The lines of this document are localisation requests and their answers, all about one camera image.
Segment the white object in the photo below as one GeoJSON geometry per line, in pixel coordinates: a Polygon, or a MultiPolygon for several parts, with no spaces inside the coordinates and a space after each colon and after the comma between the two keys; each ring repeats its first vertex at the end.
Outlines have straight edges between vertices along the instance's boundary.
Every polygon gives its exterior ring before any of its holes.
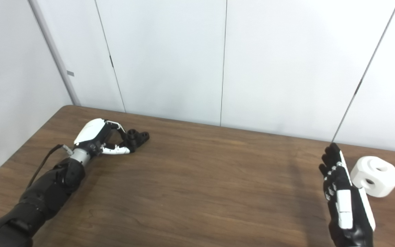
{"type": "Polygon", "coordinates": [[[105,147],[102,148],[104,154],[111,154],[111,155],[116,155],[116,154],[128,154],[130,153],[129,148],[127,147],[119,147],[118,145],[115,145],[115,148],[113,150],[107,149],[105,147]]]}
{"type": "Polygon", "coordinates": [[[365,188],[359,189],[359,195],[361,196],[362,204],[365,208],[365,213],[367,214],[368,222],[370,223],[371,228],[376,230],[376,221],[374,220],[373,211],[371,210],[370,202],[368,201],[367,192],[365,188]]]}
{"type": "Polygon", "coordinates": [[[96,118],[88,123],[80,131],[79,135],[74,140],[74,144],[94,139],[105,125],[105,120],[96,118]]]}
{"type": "Polygon", "coordinates": [[[353,228],[353,212],[351,208],[351,192],[349,189],[338,190],[336,208],[338,224],[342,229],[353,228]]]}
{"type": "Polygon", "coordinates": [[[386,197],[395,188],[395,167],[375,156],[360,158],[350,174],[353,184],[373,197],[386,197]]]}

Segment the black cable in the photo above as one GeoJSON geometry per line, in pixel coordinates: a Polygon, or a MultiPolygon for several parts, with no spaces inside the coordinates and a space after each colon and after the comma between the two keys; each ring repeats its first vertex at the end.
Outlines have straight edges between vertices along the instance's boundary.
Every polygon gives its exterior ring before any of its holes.
{"type": "Polygon", "coordinates": [[[54,153],[56,150],[58,150],[59,148],[61,148],[62,146],[63,146],[62,144],[57,144],[56,147],[53,147],[53,148],[48,152],[47,156],[45,156],[44,160],[42,161],[42,163],[41,163],[41,164],[39,165],[39,167],[37,168],[37,170],[36,170],[36,172],[34,173],[33,177],[30,179],[30,182],[28,182],[27,189],[28,189],[28,187],[30,187],[30,186],[33,184],[33,182],[34,182],[36,176],[38,175],[39,171],[42,169],[42,167],[44,166],[45,162],[46,162],[47,159],[50,157],[50,155],[51,155],[52,153],[54,153]]]}

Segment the fingertip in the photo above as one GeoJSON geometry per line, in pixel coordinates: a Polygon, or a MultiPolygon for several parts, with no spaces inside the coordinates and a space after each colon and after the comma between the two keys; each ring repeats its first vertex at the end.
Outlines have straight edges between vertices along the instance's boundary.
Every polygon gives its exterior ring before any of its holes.
{"type": "Polygon", "coordinates": [[[326,155],[328,155],[328,156],[334,156],[335,155],[334,149],[332,147],[330,147],[330,146],[326,147],[325,152],[326,152],[326,155]]]}
{"type": "Polygon", "coordinates": [[[338,145],[335,142],[332,142],[332,144],[330,144],[330,147],[334,150],[334,152],[336,152],[336,153],[340,152],[340,148],[338,147],[338,145]]]}

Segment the black mechanical part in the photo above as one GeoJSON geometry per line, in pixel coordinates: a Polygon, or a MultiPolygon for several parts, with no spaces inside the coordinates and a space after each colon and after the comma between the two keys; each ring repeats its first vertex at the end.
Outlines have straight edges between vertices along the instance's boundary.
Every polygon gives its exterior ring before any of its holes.
{"type": "Polygon", "coordinates": [[[118,131],[118,133],[121,136],[121,139],[123,139],[123,140],[125,139],[126,131],[120,125],[118,125],[114,122],[109,122],[107,119],[105,119],[105,122],[107,125],[109,125],[111,127],[111,129],[118,131]]]}
{"type": "Polygon", "coordinates": [[[130,129],[123,138],[123,142],[119,144],[119,147],[127,147],[130,153],[133,153],[137,148],[141,147],[142,144],[147,142],[149,138],[150,136],[147,132],[139,133],[134,129],[130,129]]]}
{"type": "Polygon", "coordinates": [[[109,137],[111,130],[111,125],[104,125],[96,137],[88,141],[76,143],[74,149],[82,149],[88,152],[91,156],[99,156],[102,152],[101,146],[109,137]]]}

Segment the wooden table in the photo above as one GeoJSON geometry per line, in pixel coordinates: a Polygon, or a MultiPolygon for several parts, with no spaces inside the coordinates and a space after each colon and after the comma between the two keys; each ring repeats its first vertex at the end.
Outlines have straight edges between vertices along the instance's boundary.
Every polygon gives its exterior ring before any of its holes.
{"type": "MultiPolygon", "coordinates": [[[[101,156],[80,189],[34,237],[41,247],[331,247],[318,164],[326,142],[66,106],[0,168],[0,216],[49,149],[91,119],[148,131],[127,156],[101,156]]],[[[350,168],[395,152],[340,145],[350,168]]],[[[53,154],[43,172],[65,157],[53,154]]],[[[375,247],[395,247],[395,190],[370,197],[375,247]]]]}

